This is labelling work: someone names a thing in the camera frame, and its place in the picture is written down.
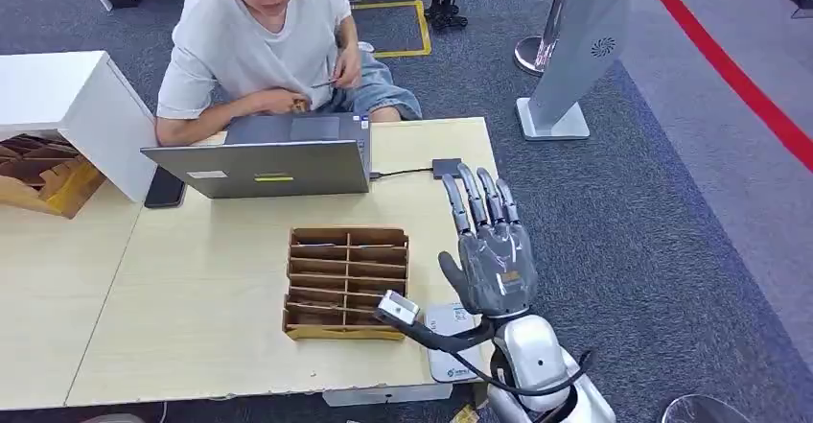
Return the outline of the person's left hand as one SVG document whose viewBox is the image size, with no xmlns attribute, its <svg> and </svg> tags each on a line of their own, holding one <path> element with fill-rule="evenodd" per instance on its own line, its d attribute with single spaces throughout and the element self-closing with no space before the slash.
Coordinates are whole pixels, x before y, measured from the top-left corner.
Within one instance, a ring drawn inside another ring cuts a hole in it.
<svg viewBox="0 0 813 423">
<path fill-rule="evenodd" d="M 340 50 L 334 71 L 334 86 L 338 88 L 352 88 L 360 83 L 361 56 L 357 42 Z"/>
</svg>

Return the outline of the person's right hand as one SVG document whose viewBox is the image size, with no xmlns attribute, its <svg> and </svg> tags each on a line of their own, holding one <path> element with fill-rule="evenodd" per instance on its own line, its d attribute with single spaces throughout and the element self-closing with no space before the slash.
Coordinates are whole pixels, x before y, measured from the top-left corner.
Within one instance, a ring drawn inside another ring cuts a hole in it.
<svg viewBox="0 0 813 423">
<path fill-rule="evenodd" d="M 307 95 L 283 88 L 268 90 L 263 103 L 263 111 L 274 114 L 301 113 L 309 111 L 310 108 L 311 101 Z"/>
</svg>

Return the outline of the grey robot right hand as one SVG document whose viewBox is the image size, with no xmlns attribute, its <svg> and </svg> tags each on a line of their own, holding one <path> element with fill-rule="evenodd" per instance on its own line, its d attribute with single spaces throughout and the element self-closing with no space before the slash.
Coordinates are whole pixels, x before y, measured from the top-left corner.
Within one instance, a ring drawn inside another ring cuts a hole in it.
<svg viewBox="0 0 813 423">
<path fill-rule="evenodd" d="M 529 309 L 537 292 L 528 232 L 508 184 L 466 164 L 457 165 L 467 197 L 449 174 L 441 177 L 457 233 L 458 256 L 438 254 L 440 270 L 472 315 L 512 317 Z"/>
</svg>

